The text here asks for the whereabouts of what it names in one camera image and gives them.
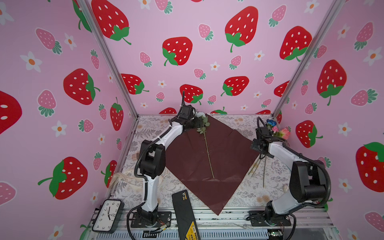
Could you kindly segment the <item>small pink fake rose stem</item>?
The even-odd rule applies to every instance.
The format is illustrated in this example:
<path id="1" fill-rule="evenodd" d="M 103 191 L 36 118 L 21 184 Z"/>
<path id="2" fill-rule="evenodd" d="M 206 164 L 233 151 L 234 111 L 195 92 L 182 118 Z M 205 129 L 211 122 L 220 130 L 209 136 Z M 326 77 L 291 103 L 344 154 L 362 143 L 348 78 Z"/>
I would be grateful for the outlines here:
<path id="1" fill-rule="evenodd" d="M 262 159 L 265 159 L 267 156 L 269 156 L 270 158 L 272 157 L 271 154 L 268 154 L 267 137 L 275 137 L 276 132 L 278 131 L 279 129 L 277 128 L 277 126 L 267 126 L 256 129 L 257 138 L 253 139 L 251 149 L 259 152 L 259 155 L 256 161 L 253 163 L 250 171 L 248 172 L 248 175 L 251 175 L 253 177 Z"/>

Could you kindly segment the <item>large pink fake rose stem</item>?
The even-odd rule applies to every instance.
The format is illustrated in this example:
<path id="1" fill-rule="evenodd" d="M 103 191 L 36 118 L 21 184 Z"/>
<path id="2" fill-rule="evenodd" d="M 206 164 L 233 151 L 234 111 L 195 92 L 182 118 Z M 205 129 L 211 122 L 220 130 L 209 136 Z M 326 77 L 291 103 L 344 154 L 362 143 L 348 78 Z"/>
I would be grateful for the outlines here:
<path id="1" fill-rule="evenodd" d="M 277 125 L 273 128 L 266 126 L 261 127 L 260 130 L 261 139 L 261 153 L 269 158 L 274 158 L 275 155 L 269 150 L 270 144 L 273 142 L 284 142 L 288 139 L 290 131 L 287 129 L 280 130 Z"/>

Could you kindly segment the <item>white fake flower stem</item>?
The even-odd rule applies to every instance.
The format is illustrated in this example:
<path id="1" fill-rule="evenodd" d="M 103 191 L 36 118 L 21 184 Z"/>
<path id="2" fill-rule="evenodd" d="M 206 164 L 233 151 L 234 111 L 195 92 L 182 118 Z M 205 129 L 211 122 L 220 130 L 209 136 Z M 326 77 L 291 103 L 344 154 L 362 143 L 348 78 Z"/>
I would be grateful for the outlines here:
<path id="1" fill-rule="evenodd" d="M 211 162 L 211 156 L 209 153 L 208 140 L 207 140 L 207 128 L 210 126 L 209 118 L 203 112 L 197 112 L 196 117 L 202 123 L 202 125 L 197 128 L 197 132 L 204 136 L 205 146 L 206 146 L 206 151 L 207 151 L 207 157 L 208 157 L 208 161 L 209 161 L 209 166 L 210 166 L 212 178 L 215 179 L 215 175 L 214 175 L 214 171 L 213 171 L 213 167 L 212 167 L 212 162 Z"/>

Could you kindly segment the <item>dark red wrapping paper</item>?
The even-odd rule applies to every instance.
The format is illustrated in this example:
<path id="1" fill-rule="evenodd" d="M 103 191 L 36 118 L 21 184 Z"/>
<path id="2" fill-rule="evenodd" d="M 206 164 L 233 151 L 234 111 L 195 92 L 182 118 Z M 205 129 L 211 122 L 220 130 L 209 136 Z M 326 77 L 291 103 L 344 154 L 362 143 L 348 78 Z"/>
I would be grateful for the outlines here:
<path id="1" fill-rule="evenodd" d="M 211 116 L 209 122 L 207 140 L 215 179 L 212 178 L 204 136 L 196 129 L 183 132 L 167 148 L 166 167 L 219 215 L 259 152 L 252 150 L 252 141 L 237 130 Z"/>

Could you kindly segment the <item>blue fake rose stem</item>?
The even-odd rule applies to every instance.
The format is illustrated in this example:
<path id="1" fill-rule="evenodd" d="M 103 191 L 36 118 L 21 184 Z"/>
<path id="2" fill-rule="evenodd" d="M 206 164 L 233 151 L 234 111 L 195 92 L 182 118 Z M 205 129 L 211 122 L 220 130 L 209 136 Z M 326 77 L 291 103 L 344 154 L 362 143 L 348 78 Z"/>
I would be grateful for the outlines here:
<path id="1" fill-rule="evenodd" d="M 267 126 L 273 128 L 277 125 L 277 123 L 274 120 L 267 119 Z"/>

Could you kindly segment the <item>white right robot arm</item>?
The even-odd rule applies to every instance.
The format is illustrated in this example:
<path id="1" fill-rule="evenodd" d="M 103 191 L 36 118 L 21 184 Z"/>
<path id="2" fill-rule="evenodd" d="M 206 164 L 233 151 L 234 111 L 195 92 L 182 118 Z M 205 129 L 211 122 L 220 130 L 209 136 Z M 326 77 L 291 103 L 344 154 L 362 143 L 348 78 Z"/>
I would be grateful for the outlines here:
<path id="1" fill-rule="evenodd" d="M 323 208 L 332 189 L 331 179 L 323 162 L 311 160 L 292 150 L 286 140 L 273 136 L 267 127 L 257 127 L 256 135 L 251 149 L 283 162 L 290 169 L 291 177 L 286 193 L 268 202 L 262 213 L 250 212 L 246 220 L 278 225 L 302 208 Z"/>

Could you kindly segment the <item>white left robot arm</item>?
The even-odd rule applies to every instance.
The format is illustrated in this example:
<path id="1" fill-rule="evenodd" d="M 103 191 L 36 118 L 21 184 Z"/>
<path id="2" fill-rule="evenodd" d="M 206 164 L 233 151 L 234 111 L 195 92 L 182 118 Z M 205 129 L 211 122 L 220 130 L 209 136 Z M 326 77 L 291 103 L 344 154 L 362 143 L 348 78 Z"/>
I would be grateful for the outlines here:
<path id="1" fill-rule="evenodd" d="M 157 227 L 149 235 L 157 235 L 171 225 L 172 212 L 160 212 L 157 200 L 160 176 L 166 168 L 166 149 L 183 132 L 205 126 L 206 114 L 197 112 L 191 105 L 182 104 L 178 114 L 169 119 L 168 127 L 152 140 L 144 140 L 134 176 L 143 180 L 143 200 L 127 214 L 127 231 L 135 239 L 131 225 L 145 225 L 146 228 Z"/>

